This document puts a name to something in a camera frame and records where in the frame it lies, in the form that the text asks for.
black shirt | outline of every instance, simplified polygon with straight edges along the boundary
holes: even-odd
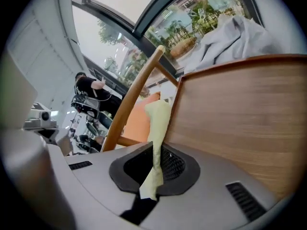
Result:
[[[95,98],[98,100],[106,100],[110,97],[110,93],[104,89],[100,90],[93,90],[91,88],[92,82],[94,82],[95,79],[91,79],[89,77],[81,77],[77,82],[76,82],[76,91],[78,94],[83,94],[91,98]]]

yellow cloth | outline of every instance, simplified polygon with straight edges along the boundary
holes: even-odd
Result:
[[[145,111],[150,118],[150,132],[147,141],[153,142],[153,167],[140,187],[140,196],[141,199],[157,200],[155,196],[157,187],[163,185],[160,166],[161,145],[171,116],[171,106],[164,100],[159,100],[147,104]]]

vent grille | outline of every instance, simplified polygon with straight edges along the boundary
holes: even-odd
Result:
[[[262,205],[241,183],[231,183],[226,185],[226,188],[249,221],[254,221],[266,212]]]
[[[81,169],[87,166],[92,165],[91,162],[89,161],[84,161],[84,162],[80,162],[80,163],[73,163],[73,164],[69,164],[70,169],[73,170],[77,170],[77,169]]]

orange cushion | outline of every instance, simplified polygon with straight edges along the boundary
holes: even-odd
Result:
[[[145,113],[145,106],[160,99],[160,92],[146,97],[141,102],[134,105],[133,110],[127,120],[123,137],[139,142],[147,141],[150,131],[150,118]]]

gray blanket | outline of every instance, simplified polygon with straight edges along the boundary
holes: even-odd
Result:
[[[281,47],[262,26],[242,16],[233,16],[206,34],[190,55],[184,73],[252,56],[280,54]]]

